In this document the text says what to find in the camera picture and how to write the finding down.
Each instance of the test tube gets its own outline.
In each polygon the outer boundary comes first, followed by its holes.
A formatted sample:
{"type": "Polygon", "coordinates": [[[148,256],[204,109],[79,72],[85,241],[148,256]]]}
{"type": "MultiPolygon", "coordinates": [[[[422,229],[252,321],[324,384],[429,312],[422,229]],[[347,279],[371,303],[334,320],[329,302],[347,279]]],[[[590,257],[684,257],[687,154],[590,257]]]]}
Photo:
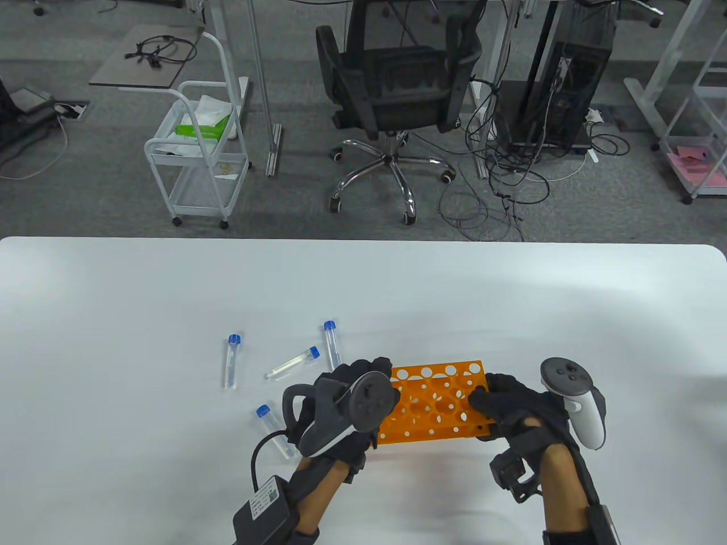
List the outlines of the test tube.
{"type": "Polygon", "coordinates": [[[233,389],[235,383],[235,367],[237,365],[237,350],[242,345],[242,339],[233,333],[228,337],[228,353],[225,359],[225,379],[222,383],[224,389],[233,389]]]}
{"type": "MultiPolygon", "coordinates": [[[[285,429],[285,426],[281,424],[278,417],[267,405],[261,405],[258,407],[255,414],[257,414],[260,420],[262,420],[265,428],[267,428],[270,433],[279,432],[281,429],[285,429]]],[[[286,460],[292,460],[295,458],[295,449],[293,448],[293,445],[285,441],[285,438],[282,435],[274,437],[273,442],[276,444],[278,450],[280,450],[283,456],[285,456],[286,460]]]]}
{"type": "Polygon", "coordinates": [[[331,369],[335,369],[341,365],[341,354],[338,353],[338,343],[336,343],[336,323],[328,320],[323,324],[323,330],[326,332],[328,361],[331,362],[331,369]]]}
{"type": "Polygon", "coordinates": [[[321,353],[316,347],[310,347],[302,354],[297,355],[295,358],[288,360],[282,365],[279,365],[271,371],[265,373],[265,380],[282,379],[284,376],[290,374],[296,367],[302,365],[303,363],[318,359],[320,356],[321,353]]]}

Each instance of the chrome chair base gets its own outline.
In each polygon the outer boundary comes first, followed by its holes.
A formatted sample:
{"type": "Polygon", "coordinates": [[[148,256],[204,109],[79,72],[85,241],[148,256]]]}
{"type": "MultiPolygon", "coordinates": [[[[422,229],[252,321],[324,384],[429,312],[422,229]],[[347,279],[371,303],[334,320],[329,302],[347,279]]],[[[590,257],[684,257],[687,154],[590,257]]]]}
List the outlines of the chrome chair base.
{"type": "Polygon", "coordinates": [[[409,134],[406,131],[402,131],[399,133],[387,133],[384,138],[383,150],[374,148],[372,145],[366,144],[365,142],[362,142],[360,140],[352,139],[344,140],[338,145],[338,147],[333,148],[329,154],[329,157],[334,161],[341,160],[343,156],[344,146],[357,148],[365,153],[368,153],[371,156],[376,157],[376,160],[365,166],[362,166],[360,169],[351,172],[349,175],[346,176],[346,178],[342,179],[338,183],[338,186],[336,186],[336,190],[333,193],[333,196],[331,197],[331,200],[329,202],[330,212],[337,214],[341,211],[341,193],[343,193],[345,188],[347,188],[351,184],[351,182],[362,177],[365,174],[368,174],[369,172],[378,169],[380,166],[385,166],[391,170],[391,173],[393,174],[394,179],[399,186],[399,190],[401,191],[401,195],[404,199],[405,212],[403,223],[405,225],[414,224],[417,221],[417,205],[414,201],[414,194],[411,192],[409,183],[406,181],[406,178],[399,169],[399,165],[427,164],[440,166],[444,168],[444,172],[440,175],[439,180],[442,181],[442,183],[446,184],[450,183],[455,178],[456,174],[454,167],[447,163],[445,160],[440,159],[439,157],[400,156],[399,148],[405,146],[408,139],[409,134]]]}

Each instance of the computer tower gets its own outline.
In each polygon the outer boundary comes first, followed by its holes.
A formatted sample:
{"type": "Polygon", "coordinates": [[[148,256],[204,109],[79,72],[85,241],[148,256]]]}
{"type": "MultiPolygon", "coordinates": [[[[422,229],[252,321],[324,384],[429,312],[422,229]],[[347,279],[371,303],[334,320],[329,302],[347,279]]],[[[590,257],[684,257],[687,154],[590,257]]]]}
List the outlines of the computer tower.
{"type": "Polygon", "coordinates": [[[545,127],[549,147],[573,146],[611,56],[617,14],[617,3],[586,8],[563,2],[542,77],[519,110],[518,125],[532,145],[540,142],[545,127]]]}

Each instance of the sticker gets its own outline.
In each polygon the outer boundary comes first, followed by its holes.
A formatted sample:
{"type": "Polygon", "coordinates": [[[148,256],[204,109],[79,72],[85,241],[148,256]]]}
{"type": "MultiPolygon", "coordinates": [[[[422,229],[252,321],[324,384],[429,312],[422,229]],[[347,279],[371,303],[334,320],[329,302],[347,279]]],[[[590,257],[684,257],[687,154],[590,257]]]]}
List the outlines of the sticker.
{"type": "Polygon", "coordinates": [[[278,497],[280,497],[278,485],[276,485],[275,477],[271,477],[250,500],[252,519],[257,519],[278,497]]]}

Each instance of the white metal cart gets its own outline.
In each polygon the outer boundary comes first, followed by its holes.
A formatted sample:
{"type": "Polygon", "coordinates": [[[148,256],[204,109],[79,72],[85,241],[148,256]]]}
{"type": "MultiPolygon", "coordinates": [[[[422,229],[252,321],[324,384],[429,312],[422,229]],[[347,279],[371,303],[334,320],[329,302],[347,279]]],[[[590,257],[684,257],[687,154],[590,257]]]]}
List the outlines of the white metal cart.
{"type": "Polygon", "coordinates": [[[144,154],[149,161],[166,208],[172,215],[172,223],[176,226],[181,225],[182,220],[179,216],[182,215],[213,216],[220,217],[220,228],[227,229],[229,227],[228,218],[235,207],[245,175],[250,167],[245,139],[239,121],[241,104],[244,99],[242,89],[246,89],[247,85],[246,81],[244,85],[241,82],[241,91],[239,93],[236,91],[236,82],[230,76],[228,59],[225,57],[225,51],[220,41],[207,32],[202,33],[202,36],[211,40],[217,47],[222,72],[225,75],[224,81],[183,81],[176,89],[122,89],[136,92],[169,93],[177,98],[177,101],[169,109],[161,125],[159,125],[154,137],[144,144],[144,154]],[[224,87],[227,89],[233,109],[230,120],[219,141],[203,138],[195,115],[198,101],[190,100],[184,94],[188,87],[224,87]],[[196,135],[195,140],[179,137],[174,133],[185,114],[190,116],[196,135]],[[230,136],[233,135],[233,131],[237,134],[240,152],[226,153],[223,150],[230,136]],[[158,149],[160,146],[168,144],[193,146],[198,148],[198,153],[195,153],[198,156],[170,155],[168,152],[158,149]],[[166,191],[159,174],[158,167],[160,165],[181,167],[177,181],[169,193],[166,191]]]}
{"type": "Polygon", "coordinates": [[[712,67],[715,56],[727,38],[722,33],[715,48],[699,72],[674,119],[659,140],[659,147],[681,181],[688,195],[682,198],[684,204],[691,204],[698,195],[727,195],[727,86],[704,83],[707,74],[727,76],[727,68],[712,67]],[[687,107],[695,111],[708,132],[703,136],[675,136],[675,125],[682,118],[687,107]],[[680,150],[691,148],[685,162],[680,150]]]}

